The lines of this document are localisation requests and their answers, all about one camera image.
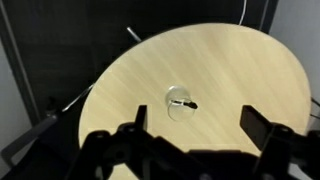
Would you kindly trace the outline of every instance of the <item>white wire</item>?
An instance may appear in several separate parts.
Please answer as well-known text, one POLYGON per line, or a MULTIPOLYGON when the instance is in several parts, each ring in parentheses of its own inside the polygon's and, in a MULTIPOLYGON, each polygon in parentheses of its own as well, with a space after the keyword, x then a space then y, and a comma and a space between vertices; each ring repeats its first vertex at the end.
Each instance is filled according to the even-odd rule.
POLYGON ((241 25, 243 22, 244 16, 246 15, 246 10, 247 10, 247 0, 243 0, 243 8, 242 8, 242 14, 239 21, 239 25, 241 25))
POLYGON ((131 29, 131 27, 127 27, 128 32, 133 37, 134 40, 136 40, 138 43, 141 42, 141 38, 131 29))

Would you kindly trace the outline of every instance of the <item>white wall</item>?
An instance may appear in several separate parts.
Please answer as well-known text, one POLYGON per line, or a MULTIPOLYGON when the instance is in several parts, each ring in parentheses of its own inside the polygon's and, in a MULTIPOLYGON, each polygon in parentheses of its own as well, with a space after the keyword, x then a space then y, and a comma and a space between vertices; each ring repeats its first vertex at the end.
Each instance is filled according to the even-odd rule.
MULTIPOLYGON (((31 124, 0 42, 0 150, 31 128, 31 124)), ((0 158, 0 178, 9 168, 0 158)))
MULTIPOLYGON (((297 56, 307 73, 312 96, 320 101, 320 0, 279 0, 270 35, 297 56)), ((312 113, 319 112, 313 105, 312 113)), ((320 121, 311 118, 309 129, 320 129, 320 121)), ((309 179, 298 167, 291 173, 309 179)))

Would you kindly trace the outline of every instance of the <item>light wood surface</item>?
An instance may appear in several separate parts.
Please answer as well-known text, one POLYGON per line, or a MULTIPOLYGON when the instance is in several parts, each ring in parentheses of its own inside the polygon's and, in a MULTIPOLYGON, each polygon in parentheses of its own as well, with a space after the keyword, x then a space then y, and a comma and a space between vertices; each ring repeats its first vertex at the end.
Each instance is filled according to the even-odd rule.
MULTIPOLYGON (((229 24, 174 29, 133 47, 99 78, 82 111, 79 140, 94 130, 114 133, 148 105, 148 132, 182 150, 259 151, 239 126, 242 105, 304 133, 310 89, 297 58, 256 30, 229 24), (169 87, 185 87, 199 108, 187 122, 168 117, 169 87)), ((132 176, 124 166, 111 179, 132 176)))

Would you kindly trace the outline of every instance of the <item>dark background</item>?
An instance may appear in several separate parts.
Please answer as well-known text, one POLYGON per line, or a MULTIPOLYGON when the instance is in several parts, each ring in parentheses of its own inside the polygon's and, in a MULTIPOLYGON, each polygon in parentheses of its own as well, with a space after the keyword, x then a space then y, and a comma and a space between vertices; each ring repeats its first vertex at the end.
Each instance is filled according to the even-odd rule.
MULTIPOLYGON (((53 108, 65 106, 137 44, 128 26, 146 39, 190 24, 238 24, 243 8, 242 0, 2 2, 1 41, 33 125, 45 117, 50 99, 56 100, 53 108)), ((243 25, 268 33, 276 4, 248 0, 243 25)), ((3 179, 63 179, 79 152, 83 102, 41 134, 3 179)))
MULTIPOLYGON (((3 2, 15 38, 3 38, 3 43, 33 125, 44 117, 49 97, 57 100, 58 107, 66 105, 136 44, 126 31, 127 26, 146 39, 189 24, 238 24, 243 8, 242 0, 3 2), (12 51, 12 43, 16 44, 17 52, 8 52, 12 51), (20 56, 20 63, 16 62, 17 56, 20 56), (15 68, 18 65, 25 74, 15 68)), ((271 0, 269 6, 266 2, 248 0, 245 26, 268 32, 276 1, 271 0), (266 7, 269 14, 262 23, 266 7)))

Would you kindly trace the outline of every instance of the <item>black metal frame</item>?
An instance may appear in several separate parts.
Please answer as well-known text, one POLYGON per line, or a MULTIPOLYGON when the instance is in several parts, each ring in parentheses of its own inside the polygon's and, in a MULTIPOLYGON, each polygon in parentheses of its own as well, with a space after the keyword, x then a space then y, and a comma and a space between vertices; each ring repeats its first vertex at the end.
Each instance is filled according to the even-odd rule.
POLYGON ((24 70, 3 0, 0 0, 0 37, 19 92, 28 112, 30 122, 35 126, 41 120, 40 113, 37 108, 26 71, 24 70))
POLYGON ((261 18, 261 24, 259 27, 260 31, 269 33, 278 2, 278 0, 266 0, 264 12, 261 18))
POLYGON ((83 99, 87 96, 87 94, 91 91, 94 84, 85 89, 81 94, 79 94, 73 101, 71 101, 68 105, 66 105, 62 109, 51 109, 50 112, 47 112, 47 117, 43 119, 40 123, 35 125, 32 129, 22 134, 16 140, 11 142, 9 145, 4 147, 0 155, 4 162, 10 167, 14 167, 14 163, 12 162, 12 158, 16 155, 22 148, 27 146, 32 141, 36 140, 40 137, 47 129, 53 126, 56 122, 60 120, 67 112, 71 111, 71 109, 79 103, 80 99, 83 99))
POLYGON ((119 126, 114 135, 88 135, 67 179, 107 179, 118 164, 125 164, 139 179, 296 179, 290 162, 319 179, 320 131, 307 137, 289 127, 270 123, 251 106, 243 106, 241 128, 261 150, 256 157, 241 151, 198 150, 184 153, 162 137, 146 132, 147 107, 140 106, 134 123, 119 126))

